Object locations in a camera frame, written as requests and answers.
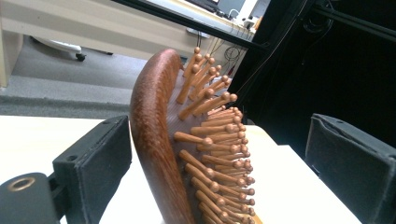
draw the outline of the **wooden hairbrush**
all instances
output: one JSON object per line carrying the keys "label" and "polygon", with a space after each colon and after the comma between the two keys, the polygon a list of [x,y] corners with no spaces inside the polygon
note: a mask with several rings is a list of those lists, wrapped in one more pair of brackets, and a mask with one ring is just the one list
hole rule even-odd
{"label": "wooden hairbrush", "polygon": [[131,98],[131,131],[166,223],[254,223],[254,178],[242,113],[220,66],[195,48],[183,68],[166,49],[141,71]]}

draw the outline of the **white surface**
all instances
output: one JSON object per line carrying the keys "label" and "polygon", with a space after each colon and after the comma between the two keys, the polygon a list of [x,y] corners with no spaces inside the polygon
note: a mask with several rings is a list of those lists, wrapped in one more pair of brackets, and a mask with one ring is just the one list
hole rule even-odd
{"label": "white surface", "polygon": [[360,223],[289,146],[269,145],[247,126],[256,183],[254,209],[264,224]]}
{"label": "white surface", "polygon": [[[0,183],[32,172],[50,175],[53,159],[99,122],[0,116]],[[290,147],[277,146],[257,126],[247,126],[247,139],[256,179],[254,209],[264,224],[359,223]],[[101,220],[127,222],[163,223],[134,147],[132,166]]]}
{"label": "white surface", "polygon": [[[0,183],[33,172],[50,175],[52,161],[100,122],[0,116]],[[163,223],[134,147],[132,153],[131,168],[108,204],[102,224]]]}

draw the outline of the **wooden bristle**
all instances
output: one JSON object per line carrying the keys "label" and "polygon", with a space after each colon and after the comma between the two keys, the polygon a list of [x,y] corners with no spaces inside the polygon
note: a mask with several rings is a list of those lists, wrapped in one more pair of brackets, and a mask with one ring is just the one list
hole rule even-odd
{"label": "wooden bristle", "polygon": [[215,203],[213,203],[206,194],[204,194],[202,191],[197,190],[195,193],[195,196],[198,198],[199,201],[202,203],[206,204],[210,210],[212,210],[216,215],[219,216],[219,218],[224,221],[226,218],[228,218],[228,214],[226,212],[223,212]]}
{"label": "wooden bristle", "polygon": [[200,138],[200,137],[197,137],[194,135],[190,135],[187,133],[181,133],[181,132],[175,132],[174,138],[176,141],[179,141],[179,142],[202,144],[207,147],[209,147],[210,145],[213,144],[213,141],[210,138]]}
{"label": "wooden bristle", "polygon": [[211,109],[219,107],[218,104],[220,104],[221,102],[225,102],[225,101],[229,101],[229,100],[230,100],[230,93],[225,91],[220,97],[217,97],[214,100],[207,101],[203,105],[200,105],[198,108],[196,108],[194,110],[194,112],[192,114],[194,116],[201,115],[203,113],[208,112]]}
{"label": "wooden bristle", "polygon": [[221,126],[225,124],[239,124],[241,123],[241,118],[233,117],[232,119],[220,119],[220,120],[209,120],[201,123],[202,127],[213,127],[213,126]]}
{"label": "wooden bristle", "polygon": [[[220,85],[220,84],[223,83],[223,82],[226,82],[228,79],[229,79],[228,76],[222,76],[221,79],[217,80],[216,82],[213,82],[209,87],[207,87],[207,88],[205,88],[205,89],[213,89],[213,90],[214,90],[218,85]],[[204,94],[205,89],[201,90],[201,91],[198,93],[198,97],[201,97],[201,95]]]}
{"label": "wooden bristle", "polygon": [[242,168],[244,165],[241,161],[227,161],[227,160],[223,160],[218,157],[213,157],[213,156],[209,156],[209,155],[202,156],[202,162],[224,165],[224,166],[231,166],[235,169]]}
{"label": "wooden bristle", "polygon": [[206,175],[208,178],[213,178],[214,173],[213,170],[210,168],[207,168],[205,165],[203,165],[200,161],[195,159],[187,150],[182,149],[179,153],[178,156],[183,159],[183,161],[190,163],[191,165],[195,166],[198,168],[202,173]]}
{"label": "wooden bristle", "polygon": [[243,139],[245,138],[244,132],[238,133],[226,133],[226,134],[212,134],[208,136],[212,139],[214,143],[228,141],[228,140],[236,140],[236,139]]}
{"label": "wooden bristle", "polygon": [[198,62],[198,66],[199,66],[199,67],[202,67],[202,65],[204,65],[204,63],[206,63],[207,60],[209,60],[209,59],[210,59],[210,54],[206,54],[206,55],[204,56],[204,58],[203,58],[200,62]]}
{"label": "wooden bristle", "polygon": [[184,108],[182,111],[178,113],[178,118],[181,120],[186,119],[192,112],[200,106],[205,100],[210,99],[215,92],[212,89],[206,90],[205,94],[203,95],[202,98],[194,101],[190,105],[188,105],[186,108]]}
{"label": "wooden bristle", "polygon": [[209,217],[216,224],[222,224],[223,223],[223,221],[205,203],[199,203],[198,208],[204,213],[204,216]]}
{"label": "wooden bristle", "polygon": [[194,53],[191,56],[191,59],[189,63],[187,64],[186,69],[184,69],[183,77],[188,77],[190,75],[190,70],[192,69],[192,66],[195,65],[197,62],[196,56],[200,53],[200,48],[196,47],[194,49]]}
{"label": "wooden bristle", "polygon": [[209,73],[207,75],[204,75],[195,85],[195,88],[191,91],[189,95],[189,99],[195,101],[198,98],[198,93],[202,90],[204,85],[209,81],[210,78],[214,78],[215,76],[216,76],[216,69],[214,67],[211,67],[209,69]]}
{"label": "wooden bristle", "polygon": [[192,127],[191,134],[192,135],[210,135],[215,133],[234,133],[236,126],[232,124],[225,124],[218,127]]}
{"label": "wooden bristle", "polygon": [[180,105],[183,105],[186,102],[187,95],[189,94],[191,82],[195,77],[195,74],[198,72],[199,67],[197,64],[194,64],[191,68],[191,73],[186,77],[186,80],[183,83],[183,87],[181,88],[180,93],[176,98],[176,102]]}
{"label": "wooden bristle", "polygon": [[203,69],[201,69],[199,72],[197,72],[194,80],[192,81],[191,85],[195,87],[197,83],[201,80],[201,78],[206,74],[206,72],[209,70],[209,68],[212,66],[212,64],[215,62],[214,58],[210,58],[207,60],[207,63]]}

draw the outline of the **black bracket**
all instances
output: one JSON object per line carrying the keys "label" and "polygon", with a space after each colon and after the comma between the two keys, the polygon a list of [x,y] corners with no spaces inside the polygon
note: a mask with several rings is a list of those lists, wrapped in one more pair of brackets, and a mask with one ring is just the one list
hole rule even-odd
{"label": "black bracket", "polygon": [[0,186],[0,223],[99,223],[132,162],[128,117],[107,119],[52,163]]}

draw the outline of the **cable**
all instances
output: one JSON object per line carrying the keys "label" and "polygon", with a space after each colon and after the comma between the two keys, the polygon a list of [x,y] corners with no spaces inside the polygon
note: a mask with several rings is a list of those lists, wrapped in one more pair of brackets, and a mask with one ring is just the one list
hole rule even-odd
{"label": "cable", "polygon": [[198,34],[197,34],[197,47],[201,47],[201,31],[198,31]]}

